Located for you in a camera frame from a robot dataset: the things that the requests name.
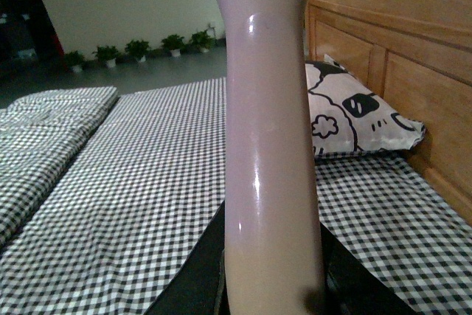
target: checkered bedsheet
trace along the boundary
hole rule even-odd
[[[142,314],[224,198],[224,80],[122,96],[0,258],[3,314]]]
[[[224,80],[125,95],[0,256],[0,312],[141,314],[223,200]],[[425,314],[470,314],[471,228],[397,154],[317,162],[322,222]]]
[[[322,223],[413,310],[472,314],[472,228],[396,153],[317,164]]]
[[[0,247],[47,197],[116,98],[115,88],[52,90],[0,112]]]

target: wooden headboard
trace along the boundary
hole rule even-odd
[[[305,21],[310,59],[426,124],[409,163],[472,225],[472,0],[309,0]]]

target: dark doorway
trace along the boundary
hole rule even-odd
[[[0,0],[0,76],[58,54],[42,0]]]

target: white pillow with black print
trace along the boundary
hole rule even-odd
[[[424,137],[408,120],[343,68],[307,62],[308,99],[315,156],[352,156],[408,150]]]

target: red object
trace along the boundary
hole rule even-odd
[[[58,51],[59,57],[64,58],[64,49],[62,48],[62,44],[60,44],[58,35],[55,33],[54,35],[51,36],[51,38],[52,38],[52,42],[54,43],[56,47],[56,51]],[[64,61],[63,61],[63,65],[64,65],[64,69],[67,70],[68,68],[67,68],[67,65],[64,63]]]

